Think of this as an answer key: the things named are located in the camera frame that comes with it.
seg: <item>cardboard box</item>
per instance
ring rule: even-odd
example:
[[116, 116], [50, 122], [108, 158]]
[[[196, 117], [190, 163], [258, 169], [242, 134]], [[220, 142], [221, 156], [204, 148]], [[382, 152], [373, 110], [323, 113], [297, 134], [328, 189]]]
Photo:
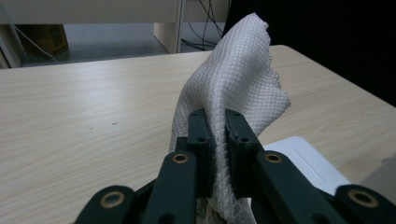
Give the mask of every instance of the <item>cardboard box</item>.
[[[23, 24], [17, 25], [17, 27], [40, 48], [52, 56], [56, 56], [68, 50], [67, 38], [62, 24]], [[41, 57], [49, 57], [23, 35], [18, 33], [18, 36], [26, 53]]]

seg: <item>wooden table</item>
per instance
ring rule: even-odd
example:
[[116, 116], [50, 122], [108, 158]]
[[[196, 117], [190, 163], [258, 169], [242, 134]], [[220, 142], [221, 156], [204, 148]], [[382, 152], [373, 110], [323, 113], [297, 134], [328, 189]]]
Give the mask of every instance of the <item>wooden table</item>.
[[[72, 223], [100, 189], [156, 178], [177, 97], [209, 54], [0, 70], [0, 223]], [[353, 183], [395, 153], [395, 107], [293, 49], [271, 54], [291, 107], [264, 145], [301, 136]]]

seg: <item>screw hole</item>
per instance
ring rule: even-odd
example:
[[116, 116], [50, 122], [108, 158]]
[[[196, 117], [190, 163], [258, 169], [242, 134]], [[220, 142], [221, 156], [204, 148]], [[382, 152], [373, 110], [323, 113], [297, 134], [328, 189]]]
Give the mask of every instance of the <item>screw hole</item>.
[[175, 223], [175, 216], [169, 213], [163, 214], [158, 218], [159, 224], [173, 224]]
[[275, 163], [282, 162], [282, 158], [274, 153], [265, 154], [265, 159]]
[[124, 201], [125, 195], [120, 191], [112, 191], [102, 197], [100, 204], [104, 208], [113, 208]]
[[352, 201], [365, 207], [374, 208], [378, 206], [376, 198], [364, 190], [351, 189], [347, 195]]
[[184, 154], [176, 154], [173, 158], [172, 161], [175, 163], [184, 163], [189, 160], [189, 157], [184, 155]]

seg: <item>textured cloth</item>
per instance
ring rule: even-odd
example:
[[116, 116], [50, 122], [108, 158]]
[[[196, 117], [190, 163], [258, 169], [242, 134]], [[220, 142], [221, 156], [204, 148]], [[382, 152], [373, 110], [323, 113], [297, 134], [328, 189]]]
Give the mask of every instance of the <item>textured cloth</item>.
[[183, 87], [173, 120], [170, 151], [188, 135], [190, 112], [204, 108], [215, 149], [213, 196], [197, 202], [197, 223], [256, 223], [247, 199], [236, 199], [225, 152], [225, 109], [242, 113], [258, 136], [290, 106], [270, 66], [268, 25], [247, 15], [224, 36]]

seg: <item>black wire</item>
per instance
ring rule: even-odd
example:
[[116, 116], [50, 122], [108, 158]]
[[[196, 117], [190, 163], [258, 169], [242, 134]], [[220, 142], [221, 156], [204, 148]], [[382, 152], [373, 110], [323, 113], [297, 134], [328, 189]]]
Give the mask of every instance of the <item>black wire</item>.
[[199, 3], [201, 4], [201, 6], [204, 9], [204, 11], [205, 11], [206, 15], [208, 16], [208, 18], [213, 21], [213, 23], [215, 24], [215, 26], [218, 29], [218, 31], [221, 31], [221, 28], [219, 28], [219, 26], [216, 24], [216, 21], [210, 16], [209, 11], [206, 10], [206, 7], [205, 7], [204, 3], [202, 3], [202, 0], [199, 0]]
[[[191, 23], [189, 22], [189, 26], [190, 26], [190, 28], [191, 28], [191, 30], [192, 30], [192, 32], [196, 35], [196, 36], [198, 36], [198, 38], [200, 38], [200, 39], [202, 39], [202, 37], [201, 36], [199, 36], [195, 31], [194, 31], [194, 29], [192, 28], [192, 26], [191, 26]], [[217, 45], [217, 43], [215, 43], [215, 42], [212, 42], [212, 41], [208, 41], [208, 40], [205, 40], [205, 42], [206, 43], [209, 43], [209, 44], [212, 44], [212, 45]]]
[[222, 30], [217, 26], [218, 23], [216, 22], [215, 13], [213, 12], [212, 0], [209, 0], [209, 13], [210, 13], [210, 11], [212, 11], [213, 22], [216, 25], [216, 28], [218, 30], [218, 34], [219, 34], [220, 37], [222, 37]]
[[[206, 51], [206, 49], [201, 48], [202, 44], [191, 43], [190, 41], [185, 40], [185, 39], [181, 39], [181, 42], [183, 42], [185, 45], [187, 45], [189, 47], [192, 47], [192, 48], [195, 48], [195, 49], [200, 49], [202, 51]], [[214, 48], [215, 47], [213, 45], [205, 45], [205, 46], [206, 47], [210, 47], [210, 48]]]
[[207, 22], [209, 21], [209, 14], [207, 14], [206, 17], [206, 23], [205, 23], [205, 29], [204, 29], [204, 34], [202, 35], [202, 48], [204, 49], [204, 43], [205, 43], [205, 33], [206, 33], [206, 26], [207, 26]]

